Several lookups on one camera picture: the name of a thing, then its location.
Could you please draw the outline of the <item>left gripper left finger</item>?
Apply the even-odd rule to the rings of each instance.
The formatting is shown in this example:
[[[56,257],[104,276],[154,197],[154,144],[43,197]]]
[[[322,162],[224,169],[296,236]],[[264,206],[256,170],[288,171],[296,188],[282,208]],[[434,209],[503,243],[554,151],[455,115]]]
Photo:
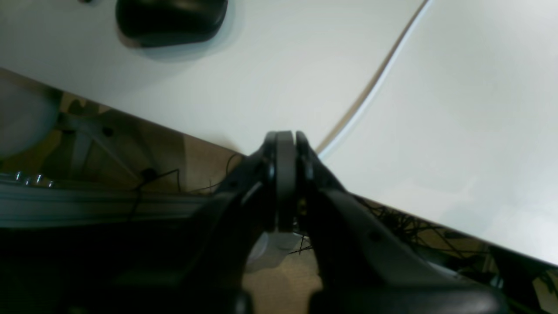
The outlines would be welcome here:
[[[251,314],[250,252],[279,230],[279,133],[228,175],[184,225],[103,282],[73,292],[63,314]]]

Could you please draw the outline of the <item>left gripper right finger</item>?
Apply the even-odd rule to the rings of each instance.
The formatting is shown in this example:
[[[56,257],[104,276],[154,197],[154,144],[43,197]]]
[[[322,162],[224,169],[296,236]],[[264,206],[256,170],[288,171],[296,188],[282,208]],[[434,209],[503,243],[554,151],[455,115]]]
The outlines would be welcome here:
[[[308,234],[322,289],[311,314],[506,314],[492,288],[439,272],[400,241],[337,180],[297,131],[299,229]]]

